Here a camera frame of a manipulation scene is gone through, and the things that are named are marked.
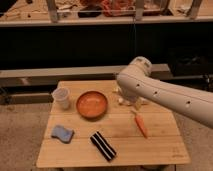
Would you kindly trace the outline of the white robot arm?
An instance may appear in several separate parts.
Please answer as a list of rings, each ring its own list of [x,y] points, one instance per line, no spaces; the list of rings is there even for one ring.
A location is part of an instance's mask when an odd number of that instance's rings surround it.
[[[153,79],[151,71],[147,58],[134,58],[116,76],[122,95],[132,103],[143,97],[213,129],[212,92]]]

